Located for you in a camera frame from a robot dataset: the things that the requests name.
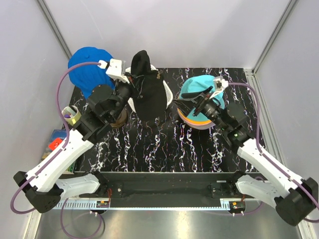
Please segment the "orange bucket hat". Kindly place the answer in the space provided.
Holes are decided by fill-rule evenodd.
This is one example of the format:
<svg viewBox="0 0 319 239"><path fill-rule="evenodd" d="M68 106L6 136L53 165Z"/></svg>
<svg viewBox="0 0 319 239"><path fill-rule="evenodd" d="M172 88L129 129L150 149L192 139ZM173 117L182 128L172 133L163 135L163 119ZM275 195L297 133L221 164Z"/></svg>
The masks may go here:
<svg viewBox="0 0 319 239"><path fill-rule="evenodd" d="M210 121L210 120L206 120L206 121L190 120L179 109L177 109L177 112L178 112L178 115L180 116L180 118L186 123L190 123L193 125L205 125L205 124L212 123L212 121Z"/></svg>

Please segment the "pink bucket hat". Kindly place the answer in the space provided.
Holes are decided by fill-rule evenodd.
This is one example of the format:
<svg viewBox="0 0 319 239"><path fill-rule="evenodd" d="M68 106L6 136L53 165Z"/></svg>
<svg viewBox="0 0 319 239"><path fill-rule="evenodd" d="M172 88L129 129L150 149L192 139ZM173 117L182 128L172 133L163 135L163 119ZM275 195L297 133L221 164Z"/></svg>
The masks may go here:
<svg viewBox="0 0 319 239"><path fill-rule="evenodd" d="M183 120L187 125L190 127L212 127L215 126L215 124L210 121L195 121L195 120L189 120L188 118Z"/></svg>

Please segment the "black embroidered baseball cap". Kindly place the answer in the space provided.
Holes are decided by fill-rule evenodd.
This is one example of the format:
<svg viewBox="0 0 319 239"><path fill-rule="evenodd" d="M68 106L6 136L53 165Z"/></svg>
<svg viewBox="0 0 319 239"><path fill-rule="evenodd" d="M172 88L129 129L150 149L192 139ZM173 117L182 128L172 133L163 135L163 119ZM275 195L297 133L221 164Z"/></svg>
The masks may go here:
<svg viewBox="0 0 319 239"><path fill-rule="evenodd" d="M133 94L133 102L139 119L150 121L163 115L167 107L163 75L159 70L151 68L150 58L145 50L134 55L130 76L137 89Z"/></svg>

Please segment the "blue hat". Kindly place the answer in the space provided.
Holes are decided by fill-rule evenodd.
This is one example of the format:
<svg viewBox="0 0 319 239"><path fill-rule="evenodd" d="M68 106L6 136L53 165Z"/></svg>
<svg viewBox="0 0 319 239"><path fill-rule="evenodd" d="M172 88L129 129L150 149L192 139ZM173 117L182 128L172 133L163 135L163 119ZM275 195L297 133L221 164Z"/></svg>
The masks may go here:
<svg viewBox="0 0 319 239"><path fill-rule="evenodd" d="M68 62L68 68L84 62L109 61L113 56L104 49L96 47L83 47L78 49ZM112 90L115 88L113 81L106 74L105 69L97 65L81 66L69 73L70 81L78 87L85 98L88 98L98 85L108 85Z"/></svg>

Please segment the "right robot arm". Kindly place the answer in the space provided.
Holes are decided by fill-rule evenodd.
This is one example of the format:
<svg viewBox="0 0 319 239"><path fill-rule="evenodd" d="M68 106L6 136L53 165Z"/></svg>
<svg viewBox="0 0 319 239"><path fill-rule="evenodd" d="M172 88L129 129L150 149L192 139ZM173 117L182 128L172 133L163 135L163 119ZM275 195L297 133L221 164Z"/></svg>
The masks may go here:
<svg viewBox="0 0 319 239"><path fill-rule="evenodd" d="M243 126L246 119L244 108L234 102L220 108L210 90L186 93L173 102L185 116L204 114L221 129L225 146L268 180L264 183L245 173L237 173L236 178L226 185L228 195L234 198L240 194L252 196L273 207L287 224L297 226L319 206L318 183L311 177L304 179L292 172L262 148L258 139Z"/></svg>

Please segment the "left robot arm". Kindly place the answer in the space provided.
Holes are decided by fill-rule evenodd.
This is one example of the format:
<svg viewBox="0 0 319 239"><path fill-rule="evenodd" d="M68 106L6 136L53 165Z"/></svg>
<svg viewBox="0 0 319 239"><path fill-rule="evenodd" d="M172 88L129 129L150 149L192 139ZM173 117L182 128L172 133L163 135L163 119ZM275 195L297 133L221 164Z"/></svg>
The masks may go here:
<svg viewBox="0 0 319 239"><path fill-rule="evenodd" d="M90 109L67 131L58 147L33 169L14 175L14 181L35 210L46 213L70 197L108 195L108 180L99 172L67 179L60 176L112 130L132 94L130 83L117 82L115 89L108 85L95 87L87 99Z"/></svg>

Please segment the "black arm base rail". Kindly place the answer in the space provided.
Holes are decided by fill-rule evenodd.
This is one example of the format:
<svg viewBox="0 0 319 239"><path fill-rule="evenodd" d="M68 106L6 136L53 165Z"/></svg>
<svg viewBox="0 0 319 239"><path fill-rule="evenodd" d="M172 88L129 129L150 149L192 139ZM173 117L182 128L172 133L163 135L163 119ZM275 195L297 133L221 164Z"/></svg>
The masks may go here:
<svg viewBox="0 0 319 239"><path fill-rule="evenodd" d="M111 190L111 207L133 209L208 208L220 199L241 199L234 173L102 172Z"/></svg>

